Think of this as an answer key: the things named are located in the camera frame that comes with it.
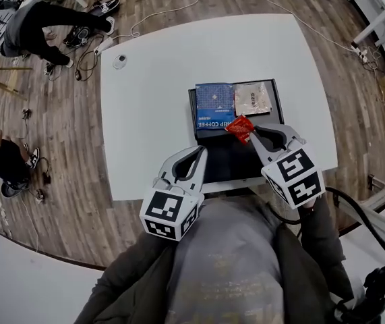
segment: blue coffee package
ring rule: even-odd
[[[223,130],[235,119],[232,84],[197,84],[196,98],[197,130]]]

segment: red snack packet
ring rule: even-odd
[[[234,134],[242,144],[247,144],[250,140],[249,134],[254,130],[254,125],[246,116],[240,115],[225,130]]]

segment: white cable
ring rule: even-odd
[[[119,38],[119,37],[139,37],[140,33],[138,31],[134,32],[134,28],[138,25],[140,25],[142,22],[144,22],[144,20],[146,20],[147,18],[150,18],[152,16],[157,16],[158,14],[165,14],[165,13],[169,13],[169,12],[176,12],[176,11],[180,11],[181,9],[185,9],[185,8],[188,8],[188,7],[191,7],[191,6],[194,6],[197,2],[199,2],[200,0],[196,0],[195,2],[193,3],[190,3],[189,5],[186,5],[186,6],[183,6],[183,7],[180,7],[180,8],[176,8],[176,9],[169,9],[168,11],[161,11],[161,12],[156,12],[156,13],[152,13],[152,14],[149,14],[147,17],[145,17],[144,19],[140,20],[138,23],[135,23],[132,27],[131,27],[131,30],[130,30],[130,33],[128,35],[119,35],[119,36],[116,36],[116,37],[113,37],[113,40],[115,40],[116,38]]]
[[[31,218],[31,216],[29,214],[29,210],[28,210],[26,204],[24,204],[24,200],[23,200],[22,195],[23,195],[23,193],[20,194],[20,198],[22,199],[24,208],[26,209],[26,212],[28,213],[29,220],[30,220],[30,222],[32,222],[32,227],[33,227],[33,230],[35,231],[35,234],[36,234],[36,252],[38,252],[39,235],[38,235],[38,232],[36,231],[35,225],[33,224],[32,218]]]
[[[290,11],[289,9],[279,5],[278,3],[274,3],[273,1],[270,1],[270,0],[265,0],[265,1],[267,1],[268,3],[271,3],[272,5],[275,5],[275,6],[279,7],[279,8],[281,8],[281,9],[283,9],[284,11],[286,11],[286,12],[288,12],[290,14],[292,14],[295,19],[297,19],[299,22],[301,22],[304,25],[306,25],[310,30],[312,30],[312,31],[316,32],[317,34],[319,34],[324,40],[327,40],[328,42],[331,42],[331,43],[335,44],[336,46],[345,49],[346,51],[355,52],[353,49],[346,48],[346,47],[338,44],[337,42],[334,42],[333,40],[330,40],[329,38],[325,37],[321,32],[319,32],[319,31],[315,30],[314,28],[312,28],[308,23],[306,23],[303,20],[301,20],[299,17],[297,17],[297,15],[294,12]]]

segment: black pants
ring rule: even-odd
[[[59,48],[50,47],[42,31],[45,26],[55,25],[87,26],[105,32],[111,29],[111,24],[104,17],[39,2],[32,7],[24,18],[20,29],[21,48],[32,54],[39,55],[55,65],[67,65],[69,57],[62,54]]]

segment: wooden floor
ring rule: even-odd
[[[148,14],[195,0],[120,1],[121,8],[114,17],[118,32],[124,34]],[[316,30],[344,45],[349,45],[365,27],[347,0],[273,1],[292,9]],[[64,6],[81,10],[73,0],[67,0]],[[195,20],[254,13],[284,11],[263,0],[200,0],[191,8],[151,17],[134,31],[145,34]],[[369,196],[369,173],[385,181],[385,117],[374,73],[364,70],[352,53],[323,40],[304,25],[300,27],[326,90],[336,137],[339,167],[326,172],[326,183],[365,199]],[[55,31],[59,45],[68,28],[56,27]],[[71,56],[77,61],[83,51],[79,49]],[[1,65],[7,64],[11,64],[10,59],[1,60]],[[52,183],[43,186],[41,173],[45,165],[40,163],[33,181],[34,188],[43,188],[47,194],[44,203],[38,205],[29,193],[9,200],[0,196],[0,232],[36,248],[32,220],[38,232],[39,250],[108,265],[134,243],[142,228],[138,220],[140,201],[111,200],[101,124],[99,67],[87,82],[75,81],[73,70],[67,68],[56,81],[49,82],[43,75],[44,61],[32,56],[24,64],[34,68],[20,73],[19,78],[19,89],[29,101],[24,103],[0,92],[0,128],[11,136],[23,136],[21,110],[31,108],[33,114],[25,141],[31,148],[39,146],[42,156],[50,160]],[[338,211],[333,216],[340,229],[351,224]]]

